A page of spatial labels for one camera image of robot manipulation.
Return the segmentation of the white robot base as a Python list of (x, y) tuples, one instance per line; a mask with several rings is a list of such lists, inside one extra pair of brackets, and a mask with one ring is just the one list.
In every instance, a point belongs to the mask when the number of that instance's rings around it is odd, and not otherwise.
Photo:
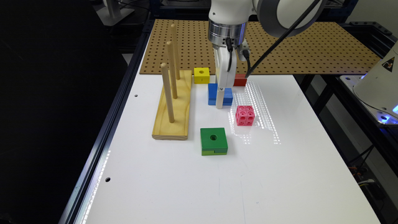
[(367, 74), (342, 75), (340, 80), (377, 124), (397, 126), (397, 44)]

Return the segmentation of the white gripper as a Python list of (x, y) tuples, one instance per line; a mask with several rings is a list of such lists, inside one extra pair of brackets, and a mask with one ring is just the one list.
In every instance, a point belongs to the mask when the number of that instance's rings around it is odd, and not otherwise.
[(244, 52), (250, 53), (248, 43), (242, 43), (232, 52), (226, 47), (214, 45), (214, 56), (216, 65), (216, 81), (218, 83), (216, 93), (216, 108), (222, 109), (224, 101), (224, 89), (230, 88), (234, 84), (238, 60), (245, 62)]

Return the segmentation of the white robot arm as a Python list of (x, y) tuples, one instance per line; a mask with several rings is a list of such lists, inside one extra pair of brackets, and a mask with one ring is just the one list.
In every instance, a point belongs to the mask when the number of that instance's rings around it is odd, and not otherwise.
[(264, 31), (277, 40), (254, 63), (246, 76), (286, 38), (308, 29), (322, 13), (326, 0), (214, 0), (209, 12), (208, 39), (213, 45), (216, 81), (216, 107), (223, 107), (225, 89), (234, 84), (237, 60), (248, 60), (244, 52), (250, 16), (257, 16)]

